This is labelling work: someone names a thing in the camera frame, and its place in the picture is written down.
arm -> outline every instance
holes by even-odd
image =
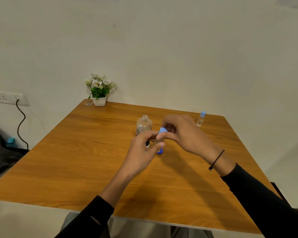
[[[155,154],[165,145],[160,142],[152,148],[146,147],[146,141],[153,141],[157,131],[142,133],[131,141],[126,158],[109,184],[88,204],[56,237],[99,237],[114,212],[120,196],[140,171],[145,169]]]
[[[210,165],[223,149],[215,145],[188,115],[171,115],[163,121],[168,132],[157,139],[171,139],[184,150],[201,156]],[[243,208],[265,237],[295,237],[298,234],[298,214],[257,179],[235,164],[224,152],[214,164]]]

left hand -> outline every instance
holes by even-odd
[[[146,147],[146,141],[154,141],[158,131],[143,132],[131,140],[126,158],[121,166],[130,175],[134,176],[144,170],[153,160],[156,153],[165,146],[160,142],[152,148]]]

wooden table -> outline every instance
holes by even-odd
[[[144,114],[159,130],[163,117],[198,113],[83,100],[0,179],[0,200],[82,210],[114,176]],[[202,130],[246,171],[276,193],[223,116],[205,116]],[[166,140],[123,193],[114,215],[179,226],[260,233],[227,185],[200,157]]]

hand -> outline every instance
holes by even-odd
[[[217,154],[219,147],[198,128],[189,115],[169,115],[163,119],[162,126],[168,132],[161,133],[157,139],[171,139],[185,151],[199,155],[205,159]]]
[[[134,176],[145,169],[153,160],[156,153],[164,147],[165,143],[159,142],[152,148],[146,147],[146,141],[154,141],[158,131],[143,132],[131,140],[126,158],[121,166],[130,175]]]

electrical outlet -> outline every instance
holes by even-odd
[[[0,103],[16,104],[18,99],[18,105],[30,106],[28,100],[23,94],[0,91]]]

